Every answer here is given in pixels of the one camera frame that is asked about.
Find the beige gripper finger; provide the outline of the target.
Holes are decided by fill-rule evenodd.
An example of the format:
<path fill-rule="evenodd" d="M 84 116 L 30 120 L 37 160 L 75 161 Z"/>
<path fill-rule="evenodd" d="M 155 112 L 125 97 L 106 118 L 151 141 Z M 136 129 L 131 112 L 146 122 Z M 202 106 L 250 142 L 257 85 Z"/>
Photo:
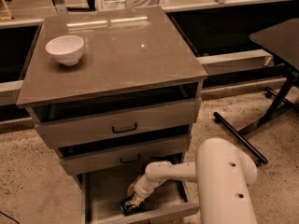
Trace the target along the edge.
<path fill-rule="evenodd" d="M 127 196 L 132 196 L 134 195 L 135 193 L 135 184 L 136 184 L 136 181 L 131 183 L 127 189 Z"/>
<path fill-rule="evenodd" d="M 137 194 L 132 196 L 130 202 L 133 208 L 141 208 L 145 204 L 145 200 L 142 197 L 139 197 Z"/>

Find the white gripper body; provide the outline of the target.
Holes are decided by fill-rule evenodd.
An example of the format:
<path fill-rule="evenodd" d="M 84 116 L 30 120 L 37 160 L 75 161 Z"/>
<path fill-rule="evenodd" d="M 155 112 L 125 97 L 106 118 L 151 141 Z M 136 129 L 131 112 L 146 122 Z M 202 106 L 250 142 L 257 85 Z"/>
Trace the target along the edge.
<path fill-rule="evenodd" d="M 145 175 L 141 175 L 135 182 L 134 191 L 135 195 L 145 200 L 155 190 L 155 182 L 149 180 Z"/>

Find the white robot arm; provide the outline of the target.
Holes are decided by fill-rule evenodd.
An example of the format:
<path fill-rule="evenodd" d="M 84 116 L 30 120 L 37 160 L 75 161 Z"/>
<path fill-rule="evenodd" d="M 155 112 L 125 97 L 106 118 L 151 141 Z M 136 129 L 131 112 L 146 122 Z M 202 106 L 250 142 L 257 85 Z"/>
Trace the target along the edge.
<path fill-rule="evenodd" d="M 248 191 L 256 179 L 257 167 L 249 155 L 225 139 L 209 138 L 193 162 L 148 164 L 129 186 L 121 210 L 131 215 L 165 181 L 187 180 L 197 184 L 202 224 L 258 224 Z"/>

